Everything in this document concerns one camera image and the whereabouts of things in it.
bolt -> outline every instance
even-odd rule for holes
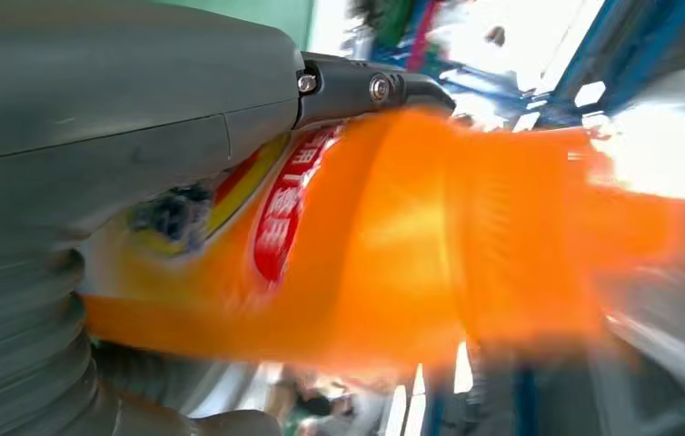
[[[388,98],[388,93],[391,91],[391,87],[382,76],[376,75],[369,82],[369,96],[372,98],[373,102],[382,102]]]
[[[316,76],[312,74],[303,74],[297,79],[297,88],[303,94],[310,93],[312,90],[316,89]]]

green wall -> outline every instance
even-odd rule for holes
[[[304,50],[308,46],[313,0],[159,0],[216,12],[283,30]]]

gray machine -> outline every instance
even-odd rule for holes
[[[194,377],[196,363],[92,356],[74,248],[116,211],[277,134],[410,103],[453,108],[422,75],[302,54],[276,29],[224,16],[0,3],[0,435],[279,434],[260,412],[194,421],[103,382],[133,376],[123,386],[160,398],[192,382],[172,367]]]

plastic bottle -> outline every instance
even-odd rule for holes
[[[590,339],[591,275],[675,248],[677,204],[612,185],[581,129],[479,134],[406,110],[338,134],[274,159],[200,249],[154,257],[125,221],[108,225],[87,249],[90,331],[194,356],[412,371],[454,362],[466,337]]]

red label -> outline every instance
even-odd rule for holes
[[[339,128],[335,127],[303,136],[268,193],[254,235],[254,263],[257,271],[271,282],[277,282],[283,275],[300,222],[305,189],[338,133]]]

